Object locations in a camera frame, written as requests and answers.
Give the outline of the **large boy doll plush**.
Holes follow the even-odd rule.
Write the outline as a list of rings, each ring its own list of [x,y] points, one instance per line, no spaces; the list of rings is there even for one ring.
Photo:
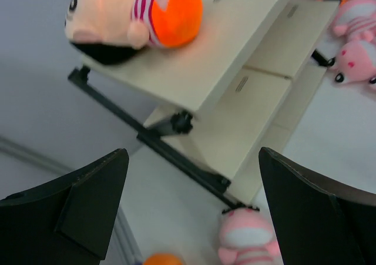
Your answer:
[[[199,33],[202,0],[71,0],[65,35],[103,65],[122,63],[143,48],[177,48]]]

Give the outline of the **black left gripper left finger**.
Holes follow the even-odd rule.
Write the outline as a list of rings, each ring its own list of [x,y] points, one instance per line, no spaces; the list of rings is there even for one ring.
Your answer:
[[[106,258],[129,155],[116,149],[1,200],[1,264],[99,264]]]

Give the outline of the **black-haired boy doll plush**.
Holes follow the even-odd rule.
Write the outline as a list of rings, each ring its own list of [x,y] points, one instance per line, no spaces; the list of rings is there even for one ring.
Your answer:
[[[149,256],[143,265],[183,265],[183,261],[170,253],[155,253]]]

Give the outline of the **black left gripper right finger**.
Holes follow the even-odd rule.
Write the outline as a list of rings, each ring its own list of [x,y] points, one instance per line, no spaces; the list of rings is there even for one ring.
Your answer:
[[[284,264],[375,264],[375,194],[267,147],[258,159]]]

